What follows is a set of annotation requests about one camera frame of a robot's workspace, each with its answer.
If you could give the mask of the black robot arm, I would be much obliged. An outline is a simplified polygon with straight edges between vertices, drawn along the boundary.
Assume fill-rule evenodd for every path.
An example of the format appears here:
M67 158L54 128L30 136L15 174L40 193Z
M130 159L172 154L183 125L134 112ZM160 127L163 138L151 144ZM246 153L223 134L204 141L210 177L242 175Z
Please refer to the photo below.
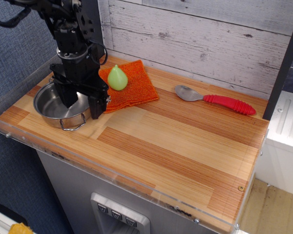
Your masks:
M88 16L82 0L11 0L10 4L35 10L57 43L60 64L51 64L56 90L62 103L71 107L77 93L87 96L91 117L106 111L108 85L99 76L99 46L93 39L94 16Z

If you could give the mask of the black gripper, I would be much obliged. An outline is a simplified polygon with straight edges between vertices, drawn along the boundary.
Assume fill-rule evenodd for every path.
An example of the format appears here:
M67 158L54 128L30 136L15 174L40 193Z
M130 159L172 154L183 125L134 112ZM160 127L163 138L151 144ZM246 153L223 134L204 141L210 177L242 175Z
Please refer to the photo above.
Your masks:
M91 118L98 119L106 111L109 95L107 83L99 76L100 64L94 55L81 59L61 58L61 64L51 64L54 85L66 108L78 100L77 93L88 98Z

